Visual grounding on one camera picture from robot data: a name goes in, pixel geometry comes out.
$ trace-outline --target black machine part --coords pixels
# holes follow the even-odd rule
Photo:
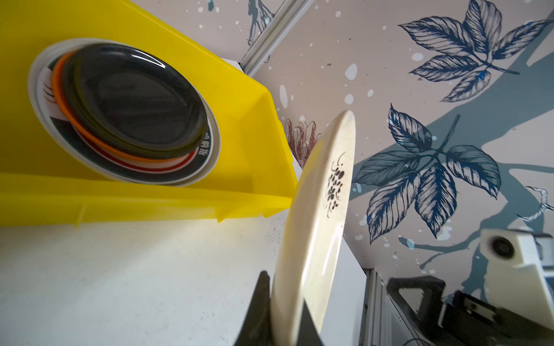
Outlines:
[[[437,346],[554,344],[554,331],[461,291],[455,292],[452,304],[445,304],[440,321],[444,287],[445,282],[433,276],[391,278],[387,292],[410,323]],[[418,313],[400,295],[403,288],[423,290]]]
[[[258,276],[258,282],[252,294],[243,326],[234,346],[273,346],[269,314],[269,283],[268,273],[262,271]],[[298,346],[323,346],[306,302],[304,302],[302,309],[296,344]]]

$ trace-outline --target leaf illustration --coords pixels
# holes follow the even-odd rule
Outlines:
[[[460,22],[449,17],[428,17],[401,24],[420,46],[447,55],[464,56],[473,53],[473,42]]]
[[[450,94],[443,98],[443,102],[457,102],[467,100],[472,96],[475,96],[479,91],[486,88],[490,82],[490,72],[487,70],[484,71],[473,71],[467,76],[463,77],[455,86]]]
[[[464,28],[473,39],[475,51],[488,54],[500,36],[502,14],[492,2],[471,0],[465,14]]]
[[[459,78],[478,66],[479,63],[469,56],[437,55],[410,73],[439,82]]]
[[[418,154],[401,150],[375,154],[362,164],[354,182],[382,186],[405,172],[415,170],[419,159]]]
[[[433,235],[456,210],[456,186],[448,171],[440,163],[429,167],[421,175],[421,184],[415,198],[415,210],[427,223]]]
[[[537,20],[522,25],[507,33],[493,50],[493,59],[506,59],[525,48],[552,20]]]
[[[500,189],[500,171],[496,161],[475,146],[455,146],[446,153],[447,167],[455,177],[480,187],[497,197]]]
[[[419,181],[418,172],[407,172],[375,191],[366,213],[370,243],[404,219],[418,190]]]
[[[431,149],[431,132],[406,113],[397,112],[392,105],[388,112],[388,128],[394,140],[411,152],[419,153]]]

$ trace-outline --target yellow plastic bin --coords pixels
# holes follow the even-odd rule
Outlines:
[[[122,0],[2,4],[0,225],[270,216],[290,206],[296,177],[269,91],[136,5]],[[135,46],[169,62],[215,114],[222,149],[188,187],[110,181],[72,158],[31,108],[27,75],[47,46],[70,38]]]

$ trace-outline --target black plate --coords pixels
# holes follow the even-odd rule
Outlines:
[[[166,159],[192,152],[208,129],[192,85],[164,61],[118,44],[82,48],[65,63],[62,84],[79,122],[132,155]]]

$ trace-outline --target white surface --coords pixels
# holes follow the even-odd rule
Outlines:
[[[232,345],[286,214],[1,228],[0,345]]]
[[[325,346],[358,346],[366,274],[344,239],[320,338]]]

